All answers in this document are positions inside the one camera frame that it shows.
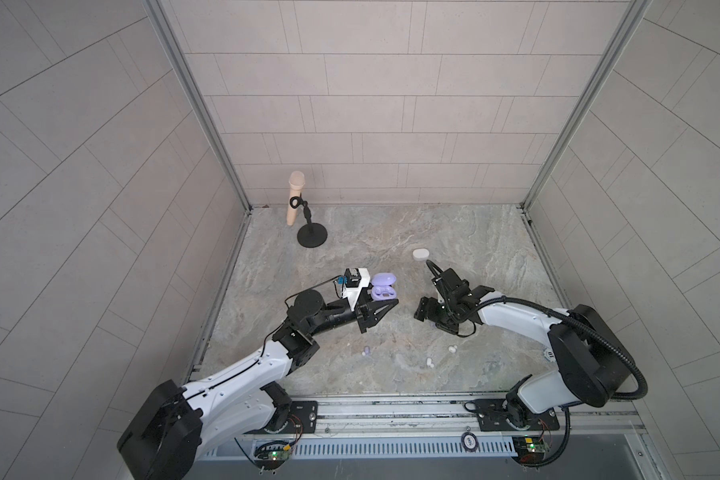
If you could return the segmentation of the purple earbud charging case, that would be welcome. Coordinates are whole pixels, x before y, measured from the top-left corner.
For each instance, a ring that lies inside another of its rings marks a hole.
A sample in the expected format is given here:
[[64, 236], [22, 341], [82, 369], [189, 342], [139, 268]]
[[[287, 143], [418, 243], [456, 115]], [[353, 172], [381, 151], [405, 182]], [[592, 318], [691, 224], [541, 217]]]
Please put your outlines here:
[[378, 273], [371, 278], [371, 298], [375, 301], [393, 300], [397, 298], [394, 284], [397, 278], [393, 273]]

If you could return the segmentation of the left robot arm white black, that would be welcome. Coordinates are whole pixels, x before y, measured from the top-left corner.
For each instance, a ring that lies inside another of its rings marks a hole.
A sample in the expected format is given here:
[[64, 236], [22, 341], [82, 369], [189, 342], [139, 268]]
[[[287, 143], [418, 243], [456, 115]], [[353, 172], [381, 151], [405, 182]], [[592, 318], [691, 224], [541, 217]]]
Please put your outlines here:
[[314, 289], [299, 293], [258, 350], [201, 380], [183, 386], [167, 380], [150, 392], [117, 442], [131, 476], [181, 479], [228, 439], [279, 428], [291, 399], [278, 382], [314, 356], [316, 335], [352, 323], [366, 332], [398, 302], [376, 301], [366, 289], [356, 300], [330, 303]]

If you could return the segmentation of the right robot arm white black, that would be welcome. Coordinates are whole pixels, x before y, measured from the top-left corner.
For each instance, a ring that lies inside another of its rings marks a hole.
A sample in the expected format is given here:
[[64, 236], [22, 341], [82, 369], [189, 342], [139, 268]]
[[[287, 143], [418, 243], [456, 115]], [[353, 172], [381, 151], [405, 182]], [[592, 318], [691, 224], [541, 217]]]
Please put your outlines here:
[[554, 309], [507, 296], [490, 287], [472, 288], [453, 269], [426, 263], [436, 297], [420, 300], [414, 317], [463, 338], [461, 326], [508, 330], [548, 349], [556, 369], [530, 375], [513, 386], [504, 410], [520, 424], [527, 414], [585, 404], [600, 408], [612, 399], [635, 400], [648, 392], [645, 376], [626, 347], [592, 307]]

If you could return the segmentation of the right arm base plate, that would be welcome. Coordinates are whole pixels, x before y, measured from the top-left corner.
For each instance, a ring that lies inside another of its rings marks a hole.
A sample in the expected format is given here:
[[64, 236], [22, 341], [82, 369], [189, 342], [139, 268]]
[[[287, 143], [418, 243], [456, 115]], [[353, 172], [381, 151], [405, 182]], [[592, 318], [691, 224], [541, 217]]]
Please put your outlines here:
[[551, 408], [535, 414], [519, 406], [507, 406], [505, 399], [482, 398], [468, 401], [464, 409], [477, 418], [481, 432], [558, 431], [560, 421]]

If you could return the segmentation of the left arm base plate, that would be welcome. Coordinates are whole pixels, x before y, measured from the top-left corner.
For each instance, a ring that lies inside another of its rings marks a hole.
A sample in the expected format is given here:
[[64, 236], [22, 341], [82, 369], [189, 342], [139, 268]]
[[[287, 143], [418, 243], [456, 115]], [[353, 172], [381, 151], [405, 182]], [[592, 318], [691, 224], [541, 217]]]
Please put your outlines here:
[[319, 404], [317, 401], [293, 401], [285, 415], [275, 418], [257, 433], [269, 435], [312, 434], [316, 430]]

